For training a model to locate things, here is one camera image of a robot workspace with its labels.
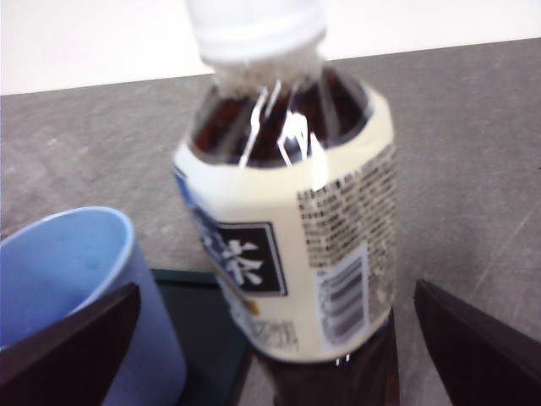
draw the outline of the white bottle cap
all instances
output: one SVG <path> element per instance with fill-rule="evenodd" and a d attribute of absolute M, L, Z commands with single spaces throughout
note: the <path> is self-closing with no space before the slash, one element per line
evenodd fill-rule
<path fill-rule="evenodd" d="M 272 57 L 325 34 L 323 0 L 186 0 L 201 58 L 238 63 Z"/>

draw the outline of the cup rim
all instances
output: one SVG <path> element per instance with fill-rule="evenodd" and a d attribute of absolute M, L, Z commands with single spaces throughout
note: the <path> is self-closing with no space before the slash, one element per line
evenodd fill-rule
<path fill-rule="evenodd" d="M 111 286 L 112 281 L 120 275 L 122 269 L 124 268 L 124 265 L 127 263 L 128 258 L 131 256 L 134 245 L 135 245 L 135 231 L 134 231 L 134 225 L 132 224 L 131 220 L 128 216 L 126 216 L 124 213 L 122 213 L 120 210 L 113 209 L 111 207 L 106 206 L 83 206 L 83 207 L 77 207 L 74 209 L 68 209 L 65 211 L 60 211 L 59 213 L 51 214 L 49 216 L 43 217 L 35 222 L 32 222 L 21 229 L 17 230 L 15 233 L 9 235 L 7 238 L 3 239 L 0 244 L 0 250 L 4 248 L 7 244 L 10 244 L 13 240 L 16 240 L 19 236 L 21 236 L 24 233 L 28 233 L 33 228 L 40 227 L 45 222 L 51 222 L 59 217 L 64 217 L 70 214 L 80 214 L 80 213 L 86 213 L 86 212 L 102 212 L 106 213 L 108 215 L 112 215 L 116 217 L 118 220 L 121 221 L 124 230 L 126 232 L 126 240 L 123 244 L 122 249 L 120 250 L 120 253 L 117 255 L 116 260 L 113 263 L 113 266 L 111 266 L 111 269 L 106 274 L 106 276 L 103 278 L 103 280 L 90 292 L 90 295 L 83 300 L 79 305 L 77 305 L 73 310 L 71 310 L 67 315 L 71 315 L 74 312 L 82 309 L 83 307 L 89 305 L 99 297 L 101 297 L 106 291 L 109 286 Z"/>

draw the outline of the black object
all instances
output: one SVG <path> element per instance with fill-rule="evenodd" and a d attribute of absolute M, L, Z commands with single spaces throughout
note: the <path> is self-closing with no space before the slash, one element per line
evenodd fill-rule
<path fill-rule="evenodd" d="M 188 364 L 182 406 L 235 405 L 251 360 L 214 274 L 152 270 Z"/>
<path fill-rule="evenodd" d="M 130 283 L 0 352 L 0 404 L 98 405 L 139 317 Z"/>
<path fill-rule="evenodd" d="M 541 404 L 541 344 L 426 281 L 415 290 L 424 341 L 455 406 Z"/>
<path fill-rule="evenodd" d="M 255 352 L 275 386 L 275 406 L 398 406 L 393 315 L 360 348 L 312 364 L 285 363 Z"/>

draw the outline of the bottle label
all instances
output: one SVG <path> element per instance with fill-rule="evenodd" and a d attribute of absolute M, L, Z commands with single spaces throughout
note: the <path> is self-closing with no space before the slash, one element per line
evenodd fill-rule
<path fill-rule="evenodd" d="M 361 134 L 289 167 L 175 165 L 233 320 L 271 357 L 354 351 L 395 294 L 396 156 L 385 100 Z"/>

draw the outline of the gray table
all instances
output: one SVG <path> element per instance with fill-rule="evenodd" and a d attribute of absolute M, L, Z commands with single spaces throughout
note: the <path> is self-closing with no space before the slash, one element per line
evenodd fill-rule
<path fill-rule="evenodd" d="M 446 405 L 413 310 L 420 277 L 541 339 L 541 39 L 334 63 L 389 99 L 400 148 L 402 404 Z M 208 76 L 2 99 L 3 237 L 46 214 L 114 206 L 154 267 L 210 269 L 171 157 Z M 242 405 L 270 405 L 253 364 Z"/>

